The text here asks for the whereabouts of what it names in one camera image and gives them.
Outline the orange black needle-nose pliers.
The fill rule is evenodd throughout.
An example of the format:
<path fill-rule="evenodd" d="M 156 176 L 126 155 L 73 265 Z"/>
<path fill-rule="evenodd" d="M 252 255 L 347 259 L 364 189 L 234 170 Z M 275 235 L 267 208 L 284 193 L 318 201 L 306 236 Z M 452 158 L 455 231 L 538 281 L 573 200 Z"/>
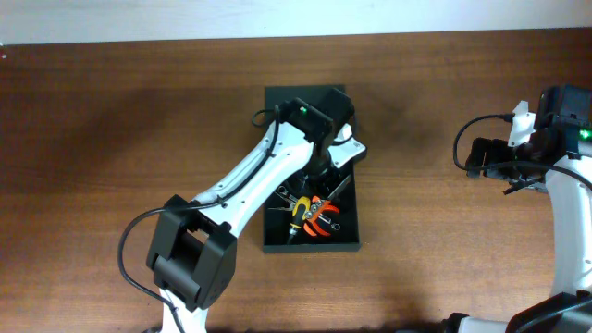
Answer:
<path fill-rule="evenodd" d="M 341 224 L 334 222 L 328 213 L 339 215 L 340 210 L 331 201 L 319 196 L 302 196 L 296 198 L 284 186 L 275 190 L 275 195 L 285 204 L 271 207 L 271 210 L 289 212 L 287 244 L 290 244 L 303 230 L 313 238 L 331 237 L 334 232 L 341 230 Z"/>

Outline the black box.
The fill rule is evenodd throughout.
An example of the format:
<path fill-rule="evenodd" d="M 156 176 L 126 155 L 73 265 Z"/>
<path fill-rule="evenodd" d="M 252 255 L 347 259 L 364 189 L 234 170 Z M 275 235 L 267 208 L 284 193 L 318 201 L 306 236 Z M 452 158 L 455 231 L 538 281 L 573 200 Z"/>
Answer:
<path fill-rule="evenodd" d="M 351 98 L 344 92 L 342 85 L 331 86 L 293 86 L 267 87 L 265 105 L 289 104 L 295 102 L 301 108 L 287 117 L 294 120 L 296 127 L 305 133 L 311 133 L 314 148 L 326 148 L 335 141 L 338 132 L 346 124 L 356 124 L 355 109 Z M 271 207 L 285 203 L 272 194 L 264 203 L 264 244 L 265 253 L 307 253 L 307 252 L 356 252 L 361 248 L 356 193 L 354 182 L 354 164 L 352 180 L 338 198 L 331 201 L 340 210 L 332 219 L 341 224 L 341 230 L 331 237 L 313 238 L 303 230 L 291 244 L 287 244 L 289 212 L 271 210 Z M 326 194 L 301 194 L 300 173 L 295 172 L 280 186 L 284 186 L 296 198 L 319 196 L 327 199 Z"/>

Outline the yellow black screwdriver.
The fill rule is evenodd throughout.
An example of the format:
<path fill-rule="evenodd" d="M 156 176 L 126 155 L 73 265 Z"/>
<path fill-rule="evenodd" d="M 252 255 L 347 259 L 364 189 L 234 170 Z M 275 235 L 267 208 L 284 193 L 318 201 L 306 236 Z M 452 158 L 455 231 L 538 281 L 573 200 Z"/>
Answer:
<path fill-rule="evenodd" d="M 306 220 L 306 213 L 310 210 L 311 199 L 307 196 L 302 196 L 294 205 L 292 209 L 292 218 L 290 222 L 289 235 L 287 244 L 291 244 L 294 238 L 302 229 L 304 221 Z"/>

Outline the silver ratchet wrench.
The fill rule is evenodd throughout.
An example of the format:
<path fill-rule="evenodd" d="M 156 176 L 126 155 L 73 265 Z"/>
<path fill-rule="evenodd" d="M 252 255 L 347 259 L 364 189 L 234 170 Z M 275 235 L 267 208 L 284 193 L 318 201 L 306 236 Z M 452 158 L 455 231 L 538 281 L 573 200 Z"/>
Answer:
<path fill-rule="evenodd" d="M 297 203 L 296 197 L 290 194 L 290 192 L 284 186 L 279 186 L 275 190 L 275 194 L 288 203 L 287 207 L 275 207 L 275 210 L 292 212 Z M 318 222 L 327 224 L 335 231 L 340 230 L 340 224 L 333 222 L 327 215 L 327 212 L 338 215 L 339 209 L 332 205 L 330 201 L 320 199 L 318 196 L 314 196 L 311 204 L 311 214 L 307 214 L 305 218 L 305 229 L 311 236 L 316 237 L 318 235 L 324 235 L 325 237 L 328 237 L 330 235 L 330 233 L 326 230 L 321 231 L 322 228 L 319 226 Z"/>

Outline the orange socket bit rail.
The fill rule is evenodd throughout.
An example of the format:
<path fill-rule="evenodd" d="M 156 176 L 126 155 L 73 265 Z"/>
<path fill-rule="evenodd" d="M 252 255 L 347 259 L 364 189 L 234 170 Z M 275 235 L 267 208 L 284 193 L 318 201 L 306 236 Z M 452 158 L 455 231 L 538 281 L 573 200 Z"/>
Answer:
<path fill-rule="evenodd" d="M 304 214 L 306 220 L 317 219 L 329 206 L 331 202 L 329 200 L 321 199 L 318 196 L 314 196 L 311 200 L 309 209 Z"/>

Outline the red handled cutting pliers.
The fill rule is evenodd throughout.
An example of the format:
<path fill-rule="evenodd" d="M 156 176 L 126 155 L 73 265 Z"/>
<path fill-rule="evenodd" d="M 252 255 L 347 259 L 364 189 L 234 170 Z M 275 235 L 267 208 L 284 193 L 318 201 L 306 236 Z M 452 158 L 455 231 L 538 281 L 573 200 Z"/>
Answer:
<path fill-rule="evenodd" d="M 317 219 L 305 220 L 303 230 L 314 238 L 331 237 L 335 232 L 341 230 L 341 224 L 332 219 L 332 216 L 338 215 L 338 207 L 331 204 Z"/>

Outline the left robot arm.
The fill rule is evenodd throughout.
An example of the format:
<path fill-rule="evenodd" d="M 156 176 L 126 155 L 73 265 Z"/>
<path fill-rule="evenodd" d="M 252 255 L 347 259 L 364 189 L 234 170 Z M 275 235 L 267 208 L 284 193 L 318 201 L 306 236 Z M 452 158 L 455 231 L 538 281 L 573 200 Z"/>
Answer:
<path fill-rule="evenodd" d="M 224 178 L 191 200 L 171 197 L 146 264 L 164 305 L 161 330 L 202 332 L 236 268 L 237 240 L 257 211 L 271 253 L 360 246 L 353 167 L 366 156 L 351 98 L 331 86 L 275 87 L 252 122 L 265 129 Z"/>

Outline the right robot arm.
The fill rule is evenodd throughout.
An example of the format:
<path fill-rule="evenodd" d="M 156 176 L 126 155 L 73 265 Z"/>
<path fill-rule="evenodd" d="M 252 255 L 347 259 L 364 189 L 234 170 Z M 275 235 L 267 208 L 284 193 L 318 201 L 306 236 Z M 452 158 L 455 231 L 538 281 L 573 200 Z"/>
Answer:
<path fill-rule="evenodd" d="M 496 321 L 453 313 L 443 332 L 588 332 L 591 329 L 591 91 L 550 86 L 532 112 L 520 102 L 500 119 L 508 139 L 474 139 L 466 161 L 473 179 L 508 183 L 506 194 L 530 189 L 549 195 L 554 230 L 554 279 L 549 297 Z"/>

